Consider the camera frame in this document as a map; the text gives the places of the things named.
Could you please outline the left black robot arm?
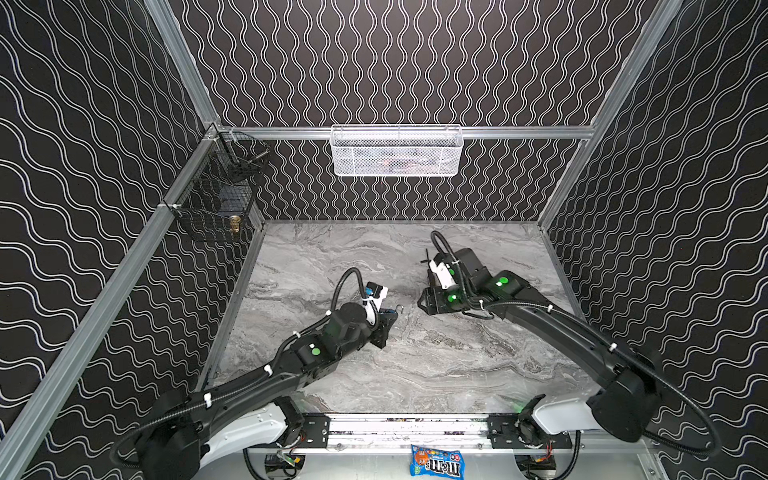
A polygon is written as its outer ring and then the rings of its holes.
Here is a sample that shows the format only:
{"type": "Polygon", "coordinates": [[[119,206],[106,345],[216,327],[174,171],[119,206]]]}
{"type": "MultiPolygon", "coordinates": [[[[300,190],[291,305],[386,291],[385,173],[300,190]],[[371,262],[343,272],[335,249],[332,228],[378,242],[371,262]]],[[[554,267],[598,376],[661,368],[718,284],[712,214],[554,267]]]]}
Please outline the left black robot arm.
{"type": "Polygon", "coordinates": [[[365,345],[383,348],[399,316],[382,305],[387,287],[365,282],[356,267],[342,277],[356,278],[359,301],[341,304],[336,288],[324,316],[293,332],[265,365],[208,390],[165,392],[140,425],[116,438],[111,463],[146,479],[192,479],[201,468],[251,446],[298,444],[304,417],[291,395],[365,345]]]}

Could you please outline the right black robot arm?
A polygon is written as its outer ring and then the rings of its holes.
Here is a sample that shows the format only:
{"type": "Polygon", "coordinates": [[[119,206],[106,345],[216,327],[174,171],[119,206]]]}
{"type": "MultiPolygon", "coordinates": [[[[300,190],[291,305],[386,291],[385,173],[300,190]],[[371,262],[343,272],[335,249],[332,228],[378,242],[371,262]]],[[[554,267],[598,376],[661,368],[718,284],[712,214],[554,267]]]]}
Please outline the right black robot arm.
{"type": "Polygon", "coordinates": [[[453,249],[434,230],[436,255],[429,260],[429,287],[418,301],[429,315],[463,313],[478,319],[509,320],[565,355],[592,380],[583,393],[556,398],[539,394],[517,415],[520,441],[538,447],[562,432],[602,430],[634,443],[648,438],[697,457],[720,452],[722,439],[708,414],[680,388],[663,377],[659,361],[614,340],[576,315],[560,308],[521,276],[502,270],[492,274],[470,248],[453,249]],[[691,446],[650,430],[665,394],[678,397],[705,425],[709,441],[691,446]]]}

